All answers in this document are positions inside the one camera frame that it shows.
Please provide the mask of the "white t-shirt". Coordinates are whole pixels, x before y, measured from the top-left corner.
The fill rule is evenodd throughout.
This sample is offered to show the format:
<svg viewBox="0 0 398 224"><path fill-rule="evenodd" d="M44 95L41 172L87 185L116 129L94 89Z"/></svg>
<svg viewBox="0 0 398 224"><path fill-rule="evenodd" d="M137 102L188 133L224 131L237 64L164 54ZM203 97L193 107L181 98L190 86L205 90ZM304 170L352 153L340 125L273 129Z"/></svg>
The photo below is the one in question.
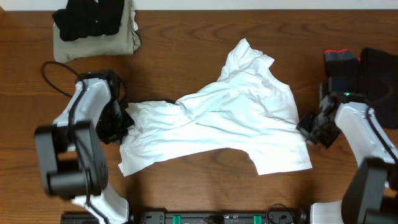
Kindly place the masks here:
<svg viewBox="0 0 398 224"><path fill-rule="evenodd" d="M311 168L292 90L271 74L272 64L242 39L217 81L196 93L175 103L130 103L135 124L120 147L122 174L222 148L246 152L260 175Z"/></svg>

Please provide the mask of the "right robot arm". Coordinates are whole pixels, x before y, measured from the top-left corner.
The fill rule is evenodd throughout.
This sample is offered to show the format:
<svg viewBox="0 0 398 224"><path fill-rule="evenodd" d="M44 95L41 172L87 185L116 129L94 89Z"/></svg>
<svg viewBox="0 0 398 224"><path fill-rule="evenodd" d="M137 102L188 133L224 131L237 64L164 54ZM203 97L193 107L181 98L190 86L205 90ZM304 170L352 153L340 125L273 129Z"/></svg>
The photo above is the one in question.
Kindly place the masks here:
<svg viewBox="0 0 398 224"><path fill-rule="evenodd" d="M344 134L358 164L343 198L314 203L301 223L397 223L397 148L377 121L373 106L344 78L329 78L320 87L320 113L309 113L297 129L307 143L329 148Z"/></svg>

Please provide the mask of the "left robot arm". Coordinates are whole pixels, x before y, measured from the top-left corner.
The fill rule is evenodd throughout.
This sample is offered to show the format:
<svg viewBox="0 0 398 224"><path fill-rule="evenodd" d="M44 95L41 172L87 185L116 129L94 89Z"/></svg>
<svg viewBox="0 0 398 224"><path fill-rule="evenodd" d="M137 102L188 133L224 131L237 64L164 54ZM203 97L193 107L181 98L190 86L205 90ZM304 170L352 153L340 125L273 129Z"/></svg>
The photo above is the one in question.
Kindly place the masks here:
<svg viewBox="0 0 398 224"><path fill-rule="evenodd" d="M46 194L71 200L98 223L127 223L129 203L112 188L102 145L121 144L134 120L121 109L121 78L112 70L81 73L71 101L34 133Z"/></svg>

